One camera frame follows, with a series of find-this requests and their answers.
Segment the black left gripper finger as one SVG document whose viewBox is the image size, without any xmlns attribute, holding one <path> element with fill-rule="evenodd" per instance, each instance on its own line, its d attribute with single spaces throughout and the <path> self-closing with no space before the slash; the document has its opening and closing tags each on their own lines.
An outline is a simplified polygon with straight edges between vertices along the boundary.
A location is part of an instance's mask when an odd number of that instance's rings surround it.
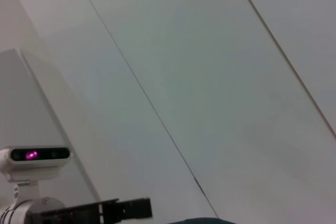
<svg viewBox="0 0 336 224">
<path fill-rule="evenodd" d="M 152 218 L 150 198 L 118 202 L 118 221 Z"/>
</svg>

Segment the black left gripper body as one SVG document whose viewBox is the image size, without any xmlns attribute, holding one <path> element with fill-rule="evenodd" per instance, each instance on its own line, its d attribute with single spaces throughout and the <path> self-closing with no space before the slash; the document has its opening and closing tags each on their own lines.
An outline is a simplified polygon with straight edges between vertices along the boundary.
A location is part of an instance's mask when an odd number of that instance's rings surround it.
<svg viewBox="0 0 336 224">
<path fill-rule="evenodd" d="M 120 223 L 117 210 L 108 210 L 117 200 L 63 207 L 34 213 L 34 223 Z"/>
</svg>

